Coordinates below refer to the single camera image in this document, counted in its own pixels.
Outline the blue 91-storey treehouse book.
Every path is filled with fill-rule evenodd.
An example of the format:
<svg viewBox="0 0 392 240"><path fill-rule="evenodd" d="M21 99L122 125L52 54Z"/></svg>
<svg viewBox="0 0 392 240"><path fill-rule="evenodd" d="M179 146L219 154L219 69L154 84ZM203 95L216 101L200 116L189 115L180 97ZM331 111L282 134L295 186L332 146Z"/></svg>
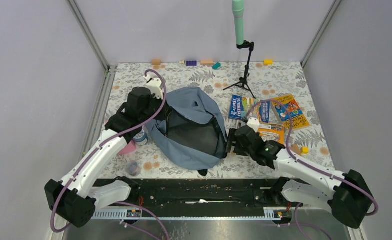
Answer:
<svg viewBox="0 0 392 240"><path fill-rule="evenodd" d="M260 102L258 99L232 95L228 111L228 118L239 121L244 120L247 112L258 102ZM261 123L269 123L269 109L270 103L261 102L257 108L252 110L249 116L257 117Z"/></svg>

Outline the blue grey backpack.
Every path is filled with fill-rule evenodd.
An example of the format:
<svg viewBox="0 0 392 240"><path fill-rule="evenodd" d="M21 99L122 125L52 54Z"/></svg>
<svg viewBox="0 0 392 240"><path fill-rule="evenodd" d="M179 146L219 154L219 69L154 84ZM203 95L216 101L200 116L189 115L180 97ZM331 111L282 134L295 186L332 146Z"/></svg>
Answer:
<svg viewBox="0 0 392 240"><path fill-rule="evenodd" d="M221 110L199 87L167 93L167 113L145 127L161 152L175 165L208 170L227 157L227 133Z"/></svg>

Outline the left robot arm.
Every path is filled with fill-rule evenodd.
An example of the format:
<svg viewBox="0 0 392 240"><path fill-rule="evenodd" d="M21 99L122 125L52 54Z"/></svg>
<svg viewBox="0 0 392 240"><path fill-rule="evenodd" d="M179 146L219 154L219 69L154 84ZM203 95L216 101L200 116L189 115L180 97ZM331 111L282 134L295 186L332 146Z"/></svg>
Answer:
<svg viewBox="0 0 392 240"><path fill-rule="evenodd" d="M133 88L77 165L60 180L47 181L44 192L51 210L52 232L63 232L69 226L82 227L95 211L116 202L131 206L138 201L138 191L123 181L115 180L98 188L93 184L110 160L144 125L160 117L166 105L164 87L146 84Z"/></svg>

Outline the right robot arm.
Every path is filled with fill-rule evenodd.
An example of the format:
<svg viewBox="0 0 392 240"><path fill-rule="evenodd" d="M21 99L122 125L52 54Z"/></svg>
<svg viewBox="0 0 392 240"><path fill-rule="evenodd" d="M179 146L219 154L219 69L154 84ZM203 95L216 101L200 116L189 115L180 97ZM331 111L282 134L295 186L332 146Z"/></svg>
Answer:
<svg viewBox="0 0 392 240"><path fill-rule="evenodd" d="M260 166L296 178L280 177L271 188L270 198L277 206L287 202L312 205L353 229L359 228L366 216L378 212L378 203L359 172L343 173L309 162L283 144L263 141L246 125L229 130L227 151L249 156Z"/></svg>

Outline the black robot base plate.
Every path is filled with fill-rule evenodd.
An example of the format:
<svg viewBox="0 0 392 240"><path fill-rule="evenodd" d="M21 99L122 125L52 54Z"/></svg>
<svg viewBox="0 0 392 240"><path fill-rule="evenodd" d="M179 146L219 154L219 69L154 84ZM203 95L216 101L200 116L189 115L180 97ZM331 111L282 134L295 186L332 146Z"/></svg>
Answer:
<svg viewBox="0 0 392 240"><path fill-rule="evenodd" d="M270 179L128 179L129 204L148 210L184 206L216 208L278 208L290 210L289 202L278 191L279 178Z"/></svg>

